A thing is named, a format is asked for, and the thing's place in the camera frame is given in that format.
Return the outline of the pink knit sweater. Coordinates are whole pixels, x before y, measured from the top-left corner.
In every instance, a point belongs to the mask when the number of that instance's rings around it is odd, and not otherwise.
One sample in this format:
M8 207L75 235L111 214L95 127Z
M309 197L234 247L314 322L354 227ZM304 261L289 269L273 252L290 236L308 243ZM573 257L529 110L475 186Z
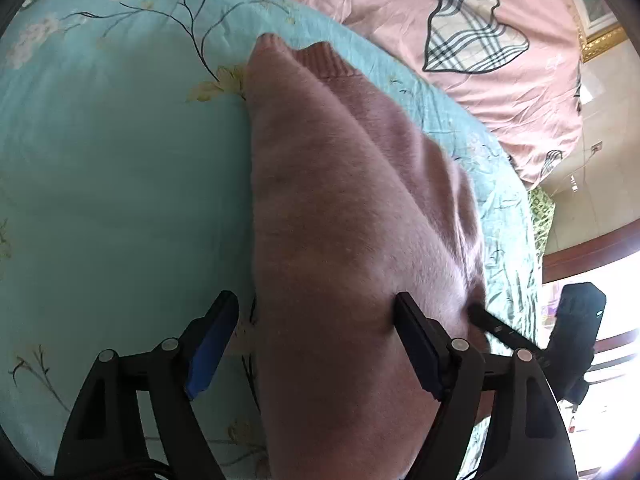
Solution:
M399 479L437 412L393 328L408 292L484 346L465 172L329 44L261 36L252 126L258 392L277 479Z

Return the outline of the green white checked pillow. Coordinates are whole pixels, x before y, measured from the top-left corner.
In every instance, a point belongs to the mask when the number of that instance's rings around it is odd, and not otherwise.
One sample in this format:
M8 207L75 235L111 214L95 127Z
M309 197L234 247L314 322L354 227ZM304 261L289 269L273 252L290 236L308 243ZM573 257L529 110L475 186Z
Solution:
M534 228L536 256L538 263L542 264L555 213L555 203L541 186L528 191L528 203Z

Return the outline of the teal floral blanket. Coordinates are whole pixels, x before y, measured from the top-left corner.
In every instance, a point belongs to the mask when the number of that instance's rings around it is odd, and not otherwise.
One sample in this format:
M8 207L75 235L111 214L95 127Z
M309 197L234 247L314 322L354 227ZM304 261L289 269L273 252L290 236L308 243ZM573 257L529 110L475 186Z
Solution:
M50 474L96 355L253 297L242 67L326 41L468 173L488 310L536 332L526 191L497 139L370 41L291 0L36 0L1 39L1 425Z

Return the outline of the pink quilt with plaid hearts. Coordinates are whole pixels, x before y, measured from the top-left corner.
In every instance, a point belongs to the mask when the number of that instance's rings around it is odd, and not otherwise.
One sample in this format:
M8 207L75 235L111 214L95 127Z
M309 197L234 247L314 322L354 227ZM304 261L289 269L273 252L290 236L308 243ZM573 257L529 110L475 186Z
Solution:
M478 118L527 186L575 147L580 44L567 0L295 0L415 70Z

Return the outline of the framed landscape painting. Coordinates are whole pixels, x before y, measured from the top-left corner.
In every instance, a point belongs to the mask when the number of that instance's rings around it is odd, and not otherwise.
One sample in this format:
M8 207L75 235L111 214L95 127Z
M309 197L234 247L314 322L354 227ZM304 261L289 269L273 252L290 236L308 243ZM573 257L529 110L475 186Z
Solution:
M564 0L577 27L580 57L587 63L628 39L605 0Z

